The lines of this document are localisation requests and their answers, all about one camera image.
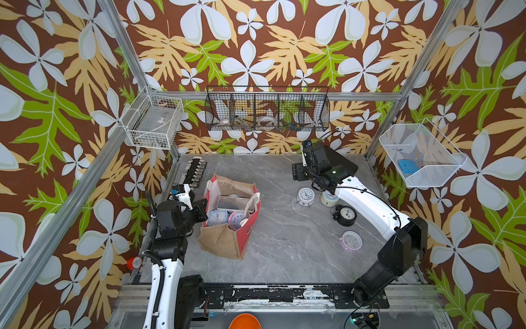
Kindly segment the black round alarm clock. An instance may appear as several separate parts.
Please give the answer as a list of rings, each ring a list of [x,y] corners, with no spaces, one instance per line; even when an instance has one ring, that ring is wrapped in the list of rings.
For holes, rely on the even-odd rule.
[[[356,223],[357,217],[358,214],[354,208],[340,204],[335,206],[335,211],[332,214],[332,219],[344,227],[353,226],[353,224]]]

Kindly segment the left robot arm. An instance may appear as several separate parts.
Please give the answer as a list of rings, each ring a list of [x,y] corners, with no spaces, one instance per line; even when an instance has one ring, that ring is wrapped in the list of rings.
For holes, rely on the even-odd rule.
[[[205,222],[208,200],[194,200],[190,185],[174,185],[168,200],[155,204],[147,193],[158,237],[142,252],[151,263],[152,283],[144,328],[189,328],[194,309],[204,301],[200,275],[182,276],[188,238]]]

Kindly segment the white round alarm clock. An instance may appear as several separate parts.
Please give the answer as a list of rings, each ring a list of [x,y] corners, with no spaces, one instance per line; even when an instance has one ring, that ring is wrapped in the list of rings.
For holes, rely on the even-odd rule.
[[[316,193],[310,187],[302,187],[297,193],[297,202],[301,206],[311,206],[316,198]]]

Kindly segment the red burlap canvas bag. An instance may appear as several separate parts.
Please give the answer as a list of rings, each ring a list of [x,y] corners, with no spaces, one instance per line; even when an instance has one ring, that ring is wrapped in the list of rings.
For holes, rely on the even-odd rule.
[[[226,259],[242,259],[261,209],[256,185],[214,175],[204,196],[208,205],[198,238],[201,249]]]

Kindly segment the beige twin-bell alarm clock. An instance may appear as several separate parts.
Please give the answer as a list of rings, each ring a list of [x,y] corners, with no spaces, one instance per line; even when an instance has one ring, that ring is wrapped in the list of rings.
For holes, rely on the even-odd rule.
[[[334,207],[339,202],[339,197],[336,195],[331,194],[329,191],[324,191],[321,194],[321,203],[326,207]]]

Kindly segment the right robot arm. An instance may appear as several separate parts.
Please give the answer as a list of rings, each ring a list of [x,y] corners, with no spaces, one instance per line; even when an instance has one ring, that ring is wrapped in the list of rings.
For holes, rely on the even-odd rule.
[[[394,209],[373,193],[356,176],[358,166],[327,145],[303,141],[301,156],[300,163],[292,164],[294,180],[309,180],[314,190],[328,191],[346,202],[386,240],[375,263],[352,284],[355,305],[374,304],[384,288],[423,258],[428,224]]]

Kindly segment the blue square alarm clock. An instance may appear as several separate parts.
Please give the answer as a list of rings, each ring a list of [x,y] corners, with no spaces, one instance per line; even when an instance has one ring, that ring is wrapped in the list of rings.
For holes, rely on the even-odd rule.
[[[208,220],[206,221],[207,227],[219,226],[228,223],[230,213],[225,210],[213,210],[210,212]]]

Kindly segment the pink twin-bell alarm clock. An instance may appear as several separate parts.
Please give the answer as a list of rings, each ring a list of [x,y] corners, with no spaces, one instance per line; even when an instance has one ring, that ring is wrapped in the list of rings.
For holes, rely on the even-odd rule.
[[[246,223],[248,222],[248,218],[246,218],[244,212],[241,212],[241,211],[238,211],[238,212],[233,212],[229,219],[228,219],[228,224],[229,224],[229,229],[232,230],[232,231],[238,231],[240,230]]]

